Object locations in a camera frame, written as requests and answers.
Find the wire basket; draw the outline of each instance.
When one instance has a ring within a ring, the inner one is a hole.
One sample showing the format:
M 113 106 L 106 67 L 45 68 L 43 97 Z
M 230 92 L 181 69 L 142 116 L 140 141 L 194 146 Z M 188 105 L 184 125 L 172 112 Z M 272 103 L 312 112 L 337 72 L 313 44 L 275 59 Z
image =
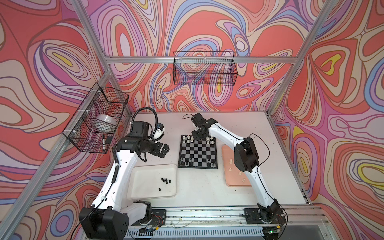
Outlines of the wire basket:
M 80 152 L 107 153 L 128 98 L 118 89 L 99 86 L 74 128 L 63 134 Z
M 237 78 L 234 55 L 233 51 L 175 51 L 173 83 L 234 86 Z

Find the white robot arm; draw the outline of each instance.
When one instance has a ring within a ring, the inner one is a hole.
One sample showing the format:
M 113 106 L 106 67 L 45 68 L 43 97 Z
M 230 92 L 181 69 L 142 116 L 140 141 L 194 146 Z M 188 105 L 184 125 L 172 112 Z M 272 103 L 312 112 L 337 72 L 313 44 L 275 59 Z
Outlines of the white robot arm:
M 212 118 L 206 120 L 200 113 L 193 115 L 191 120 L 196 127 L 196 130 L 192 131 L 192 136 L 195 141 L 211 135 L 233 149 L 236 167 L 240 171 L 245 172 L 255 191 L 260 209 L 260 220 L 265 223 L 270 223 L 275 219 L 275 214 L 281 207 L 269 191 L 261 170 L 258 167 L 259 156 L 253 139 L 250 137 L 240 137 L 225 129 L 216 120 Z
M 150 136 L 149 123 L 134 121 L 136 114 L 144 109 L 151 110 L 155 114 L 156 127 Z M 79 213 L 79 220 L 88 238 L 122 240 L 130 225 L 136 221 L 146 224 L 152 219 L 150 202 L 128 202 L 127 180 L 138 159 L 147 161 L 147 153 L 160 158 L 165 157 L 169 152 L 169 146 L 167 144 L 163 146 L 158 142 L 163 135 L 164 126 L 157 122 L 155 110 L 145 107 L 133 115 L 131 131 L 112 149 L 114 165 L 99 195 L 90 208 L 84 207 Z

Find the aluminum frame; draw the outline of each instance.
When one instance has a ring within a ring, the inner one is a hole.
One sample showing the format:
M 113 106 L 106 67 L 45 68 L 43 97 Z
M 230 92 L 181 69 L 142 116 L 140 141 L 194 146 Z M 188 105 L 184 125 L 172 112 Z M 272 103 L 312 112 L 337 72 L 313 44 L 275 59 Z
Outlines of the aluminum frame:
M 279 136 L 279 134 L 277 133 L 277 128 L 276 128 L 276 125 L 274 124 L 271 116 L 268 114 L 268 113 L 265 113 L 265 116 L 267 117 L 268 119 L 268 122 L 269 124 L 271 125 L 271 128 L 273 130 L 273 133 L 275 134 L 275 137 L 277 138 L 277 141 L 279 142 L 279 145 L 283 151 L 283 154 L 285 156 L 285 159 L 287 160 L 288 162 L 288 165 L 289 167 L 291 168 L 291 172 L 293 174 L 293 176 L 295 177 L 295 180 L 297 182 L 297 185 L 299 186 L 299 188 L 301 189 L 301 192 L 302 194 L 304 194 L 305 198 L 307 199 L 307 202 L 309 205 L 312 205 L 312 201 L 311 201 L 311 198 L 309 197 L 307 191 L 305 190 L 304 188 L 304 185 L 303 185 L 303 182 L 300 180 L 300 177 L 297 173 L 297 171 L 295 170 L 292 162 L 290 161 L 291 157 L 290 157 L 290 153 L 287 152 L 287 149 L 285 148 L 284 146 L 284 143 L 283 143 L 283 140 L 281 139 L 281 137 Z
M 288 215 L 287 225 L 330 225 L 321 206 L 310 205 L 282 205 Z M 156 207 L 166 209 L 164 228 L 188 227 L 238 227 L 238 226 L 277 226 L 278 224 L 247 224 L 244 208 L 258 208 L 255 206 L 223 206 L 223 207 Z
M 274 98 L 272 99 L 272 102 L 267 109 L 268 112 L 271 109 L 274 109 L 275 106 L 277 106 L 277 104 L 279 103 L 278 100 L 281 98 L 281 96 L 284 95 L 286 87 L 293 80 L 293 76 L 297 71 L 297 69 L 299 68 L 301 62 L 303 61 L 306 52 L 309 50 L 311 44 L 313 43 L 314 39 L 317 36 L 318 31 L 324 24 L 326 18 L 328 17 L 332 7 L 336 2 L 337 0 L 326 0 L 322 9 L 319 12 L 318 17 L 315 20 L 314 25 L 309 30 L 308 36 L 305 38 L 299 50 L 299 53 L 296 57 L 270 56 L 270 57 L 235 57 L 234 58 L 235 63 L 287 63 L 287 64 L 293 65 L 293 67 L 291 67 L 288 70 L 286 78 L 283 80 L 282 84 L 280 85 L 276 94 L 274 95 Z M 90 18 L 84 6 L 81 3 L 81 0 L 72 0 L 72 3 L 73 3 L 73 7 L 75 9 L 76 14 L 79 17 L 80 22 L 83 25 L 88 38 L 90 39 L 91 44 L 95 48 L 96 55 L 98 56 L 105 70 L 103 76 L 99 80 L 100 86 L 105 86 L 107 81 L 110 79 L 111 85 L 117 89 L 120 89 L 120 85 L 118 84 L 118 81 L 110 68 L 111 63 L 172 63 L 173 62 L 173 57 L 109 57 L 109 56 L 106 56 L 104 50 L 100 45 L 100 42 L 95 33 L 95 30 L 91 24 Z M 86 108 L 87 106 L 88 106 L 87 101 L 84 101 L 83 107 Z M 55 165 L 61 158 L 62 154 L 65 152 L 65 149 L 67 148 L 68 144 L 69 144 L 68 139 L 66 139 L 66 137 L 62 135 L 60 139 L 56 142 L 56 144 L 53 146 L 52 150 L 49 152 L 47 157 L 44 159 L 43 163 L 40 165 L 36 173 L 28 182 L 27 186 L 24 188 L 23 192 L 20 194 L 16 202 L 12 205 L 11 209 L 8 211 L 7 215 L 4 217 L 0 225 L 0 233 L 2 234 L 0 237 L 0 240 L 6 240 L 12 237 L 14 231 L 20 224 L 22 218 L 27 213 L 29 207 L 31 206 L 34 199 L 40 192 L 42 186 L 44 185 L 47 178 L 51 174 Z M 291 224 L 297 223 L 298 225 L 307 225 L 309 220 L 308 218 L 305 218 L 301 215 L 299 215 L 296 219 L 297 221 L 296 220 L 291 221 L 290 219 L 288 224 L 291 225 Z

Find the psychedelic wallpaper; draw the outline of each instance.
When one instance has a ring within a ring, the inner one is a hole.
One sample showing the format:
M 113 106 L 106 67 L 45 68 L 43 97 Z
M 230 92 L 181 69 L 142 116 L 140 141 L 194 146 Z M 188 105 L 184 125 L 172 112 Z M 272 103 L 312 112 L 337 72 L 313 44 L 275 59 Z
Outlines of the psychedelic wallpaper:
M 103 72 L 69 0 L 0 0 L 0 221 Z M 13 239 L 66 239 L 110 159 L 69 146 Z
M 383 1 L 339 1 L 273 114 L 340 239 L 384 239 L 383 39 Z
M 85 0 L 108 56 L 173 56 L 231 49 L 296 56 L 322 0 Z
M 109 56 L 173 56 L 233 50 L 296 56 L 322 1 L 95 0 L 85 7 Z M 173 64 L 116 63 L 131 110 L 265 111 L 288 64 L 238 64 L 235 86 L 175 86 Z

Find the metal rail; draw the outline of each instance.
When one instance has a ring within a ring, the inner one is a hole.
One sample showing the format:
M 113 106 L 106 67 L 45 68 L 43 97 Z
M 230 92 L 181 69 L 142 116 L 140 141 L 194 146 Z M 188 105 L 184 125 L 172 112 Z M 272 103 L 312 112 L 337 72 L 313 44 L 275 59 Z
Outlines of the metal rail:
M 173 63 L 173 57 L 170 56 L 106 56 L 105 61 L 108 64 L 112 63 Z M 296 63 L 297 57 L 233 57 L 235 63 Z
M 329 225 L 324 210 L 315 205 L 282 205 L 288 215 L 288 225 Z M 231 207 L 165 207 L 167 210 L 164 228 L 188 227 L 238 227 L 238 226 L 276 226 L 277 224 L 247 225 L 244 208 L 258 206 Z

